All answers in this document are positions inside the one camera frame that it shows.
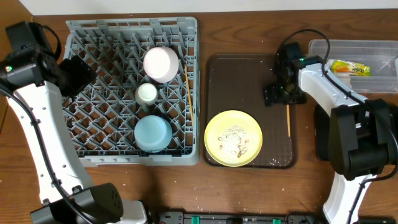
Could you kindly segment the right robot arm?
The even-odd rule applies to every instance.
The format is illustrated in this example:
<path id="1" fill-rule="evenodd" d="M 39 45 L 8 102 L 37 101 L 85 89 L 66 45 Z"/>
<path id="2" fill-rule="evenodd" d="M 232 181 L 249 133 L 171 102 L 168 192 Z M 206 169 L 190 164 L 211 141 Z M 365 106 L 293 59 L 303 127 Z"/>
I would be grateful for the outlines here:
<path id="1" fill-rule="evenodd" d="M 397 169 L 397 137 L 388 104 L 369 100 L 334 76 L 326 58 L 306 57 L 297 43 L 281 44 L 274 60 L 276 81 L 264 87 L 266 106 L 304 104 L 310 95 L 328 116 L 328 160 L 335 171 L 323 206 L 328 223 L 355 223 L 370 183 Z"/>

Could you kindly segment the pink plate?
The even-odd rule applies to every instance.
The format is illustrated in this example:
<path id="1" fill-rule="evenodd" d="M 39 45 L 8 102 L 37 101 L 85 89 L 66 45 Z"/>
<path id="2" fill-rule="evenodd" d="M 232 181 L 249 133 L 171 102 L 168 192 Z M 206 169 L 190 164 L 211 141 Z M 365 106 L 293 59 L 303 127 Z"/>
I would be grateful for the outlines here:
<path id="1" fill-rule="evenodd" d="M 151 79 L 159 83 L 167 83 L 178 72 L 178 57 L 171 48 L 154 47 L 145 54 L 143 67 Z"/>

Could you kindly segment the cream white cup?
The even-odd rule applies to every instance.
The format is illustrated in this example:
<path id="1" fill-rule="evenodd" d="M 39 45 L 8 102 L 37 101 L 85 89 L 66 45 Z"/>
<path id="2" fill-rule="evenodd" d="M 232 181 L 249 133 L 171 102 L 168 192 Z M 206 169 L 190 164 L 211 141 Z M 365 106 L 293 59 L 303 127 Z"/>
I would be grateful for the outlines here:
<path id="1" fill-rule="evenodd" d="M 135 99 L 140 105 L 153 105 L 158 98 L 158 91 L 151 83 L 144 83 L 138 86 L 135 91 Z"/>

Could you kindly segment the light blue bowl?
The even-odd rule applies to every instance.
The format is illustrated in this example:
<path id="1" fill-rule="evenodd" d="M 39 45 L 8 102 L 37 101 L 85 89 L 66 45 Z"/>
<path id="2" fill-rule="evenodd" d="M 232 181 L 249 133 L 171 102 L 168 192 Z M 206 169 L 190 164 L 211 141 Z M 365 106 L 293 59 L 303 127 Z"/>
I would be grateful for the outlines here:
<path id="1" fill-rule="evenodd" d="M 172 127 L 160 116 L 145 116 L 135 125 L 134 138 L 139 149 L 157 153 L 166 149 L 170 144 Z"/>

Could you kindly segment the yellow plate with crumbs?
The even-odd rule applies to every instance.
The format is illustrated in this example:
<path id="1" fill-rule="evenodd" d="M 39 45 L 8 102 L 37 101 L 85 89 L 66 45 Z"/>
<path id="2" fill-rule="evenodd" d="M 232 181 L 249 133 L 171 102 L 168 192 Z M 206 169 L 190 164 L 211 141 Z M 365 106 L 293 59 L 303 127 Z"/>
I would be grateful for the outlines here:
<path id="1" fill-rule="evenodd" d="M 259 155 L 262 142 L 258 122 L 238 110 L 224 111 L 211 118 L 204 133 L 207 153 L 226 167 L 248 165 Z"/>

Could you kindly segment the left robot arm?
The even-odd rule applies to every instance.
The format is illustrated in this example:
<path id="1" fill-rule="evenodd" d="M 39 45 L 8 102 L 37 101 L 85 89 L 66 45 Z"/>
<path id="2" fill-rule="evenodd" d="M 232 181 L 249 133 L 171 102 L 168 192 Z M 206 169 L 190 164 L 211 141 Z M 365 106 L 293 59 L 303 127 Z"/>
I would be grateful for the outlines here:
<path id="1" fill-rule="evenodd" d="M 60 59 L 47 26 L 22 21 L 6 28 L 12 47 L 1 62 L 1 93 L 24 130 L 39 179 L 42 207 L 33 223 L 130 223 L 149 221 L 140 201 L 121 198 L 111 183 L 95 185 L 75 151 L 63 102 L 97 76 L 80 57 Z"/>

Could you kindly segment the wooden chopstick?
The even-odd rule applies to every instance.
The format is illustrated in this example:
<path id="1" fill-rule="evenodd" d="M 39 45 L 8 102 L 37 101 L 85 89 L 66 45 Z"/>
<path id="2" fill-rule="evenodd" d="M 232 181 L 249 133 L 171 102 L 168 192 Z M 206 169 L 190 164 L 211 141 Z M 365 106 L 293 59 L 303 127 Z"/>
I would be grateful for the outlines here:
<path id="1" fill-rule="evenodd" d="M 287 115 L 287 132 L 288 132 L 288 137 L 291 137 L 291 128 L 290 128 L 290 105 L 286 105 L 286 115 Z"/>
<path id="2" fill-rule="evenodd" d="M 184 64 L 184 73 L 185 73 L 185 82 L 186 82 L 186 88 L 187 88 L 187 98 L 188 98 L 188 104 L 189 104 L 189 109 L 190 109 L 190 117 L 191 117 L 192 127 L 193 127 L 194 126 L 193 106 L 192 106 L 190 85 L 189 85 L 189 79 L 188 79 L 187 64 Z"/>

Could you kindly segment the foil snack wrapper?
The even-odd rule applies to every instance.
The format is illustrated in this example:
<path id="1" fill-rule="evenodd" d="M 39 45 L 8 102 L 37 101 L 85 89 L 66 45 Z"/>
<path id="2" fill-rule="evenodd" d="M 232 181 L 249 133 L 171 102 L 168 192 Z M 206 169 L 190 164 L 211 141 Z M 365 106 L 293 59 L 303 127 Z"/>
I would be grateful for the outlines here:
<path id="1" fill-rule="evenodd" d="M 371 76 L 371 67 L 361 63 L 329 59 L 327 65 L 331 72 L 350 88 L 352 88 L 351 77 Z"/>

